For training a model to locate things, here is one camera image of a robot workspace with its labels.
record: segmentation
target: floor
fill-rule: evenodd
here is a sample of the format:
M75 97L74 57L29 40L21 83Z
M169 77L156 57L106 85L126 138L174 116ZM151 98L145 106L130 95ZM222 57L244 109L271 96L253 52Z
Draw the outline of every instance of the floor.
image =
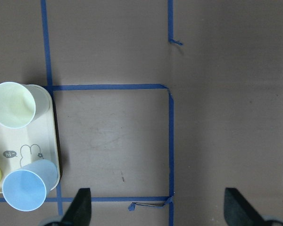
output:
M0 83L163 84L174 100L174 225L226 225L226 187L283 219L283 1L175 0L182 46L168 42L167 8L166 0L0 1ZM111 202L170 195L168 90L52 94L63 176L49 197L65 202L32 212L0 202L0 225L38 225L65 212L80 187L110 198L92 202L91 225L168 225L169 205L128 211L133 200Z

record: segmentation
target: light blue paper cup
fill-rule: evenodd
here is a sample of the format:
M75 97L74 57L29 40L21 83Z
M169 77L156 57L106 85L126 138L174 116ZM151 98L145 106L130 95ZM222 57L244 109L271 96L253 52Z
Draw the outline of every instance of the light blue paper cup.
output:
M9 173L2 184L5 200L16 210L39 208L58 179L55 164L46 159L32 162Z

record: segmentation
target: tray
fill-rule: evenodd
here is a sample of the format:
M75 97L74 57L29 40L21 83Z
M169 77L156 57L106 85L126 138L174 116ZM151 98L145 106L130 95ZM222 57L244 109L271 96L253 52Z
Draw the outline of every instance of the tray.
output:
M39 159L50 160L57 166L58 179L52 189L60 180L52 99L43 87L32 86L42 89L48 95L50 107L45 114L24 128L9 129L0 125L0 169L2 171L0 193L2 193L2 181L7 174Z

